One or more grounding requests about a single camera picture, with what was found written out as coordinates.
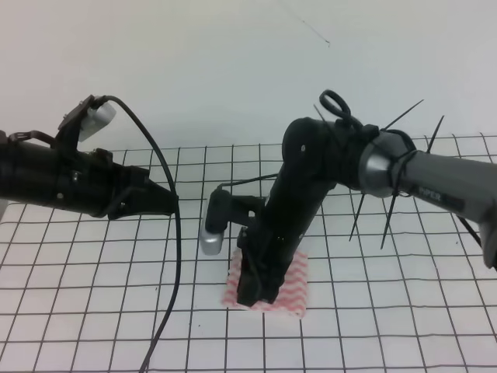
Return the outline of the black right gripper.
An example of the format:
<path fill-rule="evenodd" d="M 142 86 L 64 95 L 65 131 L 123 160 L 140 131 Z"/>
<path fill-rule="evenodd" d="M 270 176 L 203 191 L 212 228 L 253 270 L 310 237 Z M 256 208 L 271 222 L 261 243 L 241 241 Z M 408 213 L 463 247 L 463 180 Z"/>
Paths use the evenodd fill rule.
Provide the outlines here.
<path fill-rule="evenodd" d="M 260 301 L 273 304 L 311 223 L 311 205 L 285 192 L 264 199 L 235 196 L 217 188 L 208 200 L 204 224 L 209 232 L 221 233 L 231 223 L 242 227 L 238 304 L 253 306 L 258 296 Z"/>

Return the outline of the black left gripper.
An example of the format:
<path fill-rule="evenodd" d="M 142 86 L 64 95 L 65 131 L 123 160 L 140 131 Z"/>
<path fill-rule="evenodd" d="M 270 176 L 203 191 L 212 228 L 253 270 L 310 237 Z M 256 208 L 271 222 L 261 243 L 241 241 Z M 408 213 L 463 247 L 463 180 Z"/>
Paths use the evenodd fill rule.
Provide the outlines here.
<path fill-rule="evenodd" d="M 101 148 L 90 153 L 78 150 L 79 131 L 87 109 L 106 102 L 109 101 L 105 96 L 90 95 L 59 125 L 54 138 L 57 154 L 54 206 L 94 218 L 106 216 L 109 220 L 175 214 L 178 196 L 153 183 L 149 171 L 115 163 L 112 153 Z"/>

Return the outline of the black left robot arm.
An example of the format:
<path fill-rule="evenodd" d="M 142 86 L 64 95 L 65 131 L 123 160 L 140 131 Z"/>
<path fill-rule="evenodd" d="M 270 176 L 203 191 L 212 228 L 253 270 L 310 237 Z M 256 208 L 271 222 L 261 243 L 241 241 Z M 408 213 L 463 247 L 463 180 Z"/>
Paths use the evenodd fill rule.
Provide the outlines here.
<path fill-rule="evenodd" d="M 119 105 L 154 150 L 169 181 L 164 188 L 146 169 L 114 162 L 112 152 L 80 152 L 78 143 L 108 125 Z M 52 137 L 41 131 L 1 134 L 1 197 L 4 200 L 117 220 L 176 214 L 179 197 L 165 157 L 136 114 L 115 96 L 88 96 L 64 116 Z"/>

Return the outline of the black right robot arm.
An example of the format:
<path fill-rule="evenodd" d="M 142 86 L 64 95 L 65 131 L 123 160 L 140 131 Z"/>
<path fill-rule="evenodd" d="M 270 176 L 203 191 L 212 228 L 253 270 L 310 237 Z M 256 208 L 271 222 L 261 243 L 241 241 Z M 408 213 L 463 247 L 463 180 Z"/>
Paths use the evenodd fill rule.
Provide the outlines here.
<path fill-rule="evenodd" d="M 402 131 L 309 117 L 288 126 L 282 156 L 267 197 L 236 196 L 223 184 L 209 198 L 200 233 L 204 253 L 220 252 L 229 224 L 242 228 L 239 304 L 276 300 L 304 233 L 337 185 L 379 198 L 407 193 L 474 222 L 485 265 L 495 267 L 495 165 L 418 150 Z"/>

